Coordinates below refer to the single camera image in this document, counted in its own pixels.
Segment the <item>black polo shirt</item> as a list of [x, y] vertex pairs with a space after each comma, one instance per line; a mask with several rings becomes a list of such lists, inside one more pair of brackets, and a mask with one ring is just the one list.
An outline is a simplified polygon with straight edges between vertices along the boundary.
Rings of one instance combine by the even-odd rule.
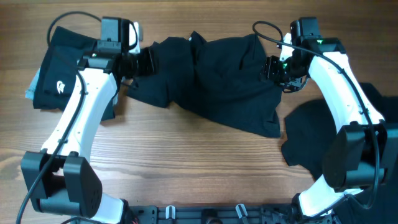
[[267, 138], [280, 137], [282, 90], [261, 81], [266, 61], [255, 34], [207, 42], [169, 37], [150, 47], [156, 73], [137, 77], [127, 95], [166, 108], [171, 102], [201, 117]]

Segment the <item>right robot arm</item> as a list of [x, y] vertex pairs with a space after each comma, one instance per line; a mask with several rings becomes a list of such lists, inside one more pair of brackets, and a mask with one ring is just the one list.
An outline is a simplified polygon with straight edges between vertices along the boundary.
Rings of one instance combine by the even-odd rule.
[[266, 59], [260, 74], [284, 93], [300, 91], [313, 80], [333, 117], [336, 137], [322, 162], [322, 175], [297, 194], [289, 220], [314, 222], [329, 217], [335, 207], [370, 191], [370, 209], [377, 190], [391, 177], [397, 157], [397, 125], [386, 123], [370, 103], [351, 71], [346, 50], [337, 38], [324, 38], [315, 17], [301, 17], [277, 41], [281, 53]]

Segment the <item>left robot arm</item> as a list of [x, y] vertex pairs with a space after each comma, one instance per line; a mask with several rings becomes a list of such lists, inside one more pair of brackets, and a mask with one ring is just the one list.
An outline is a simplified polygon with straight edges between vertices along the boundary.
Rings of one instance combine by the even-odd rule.
[[27, 194], [21, 209], [66, 215], [69, 222], [137, 223], [127, 201], [103, 192], [90, 165], [91, 148], [106, 107], [125, 79], [155, 72], [150, 50], [141, 50], [141, 25], [117, 17], [100, 20], [101, 34], [79, 60], [76, 81], [56, 128], [38, 152], [26, 152], [21, 171]]

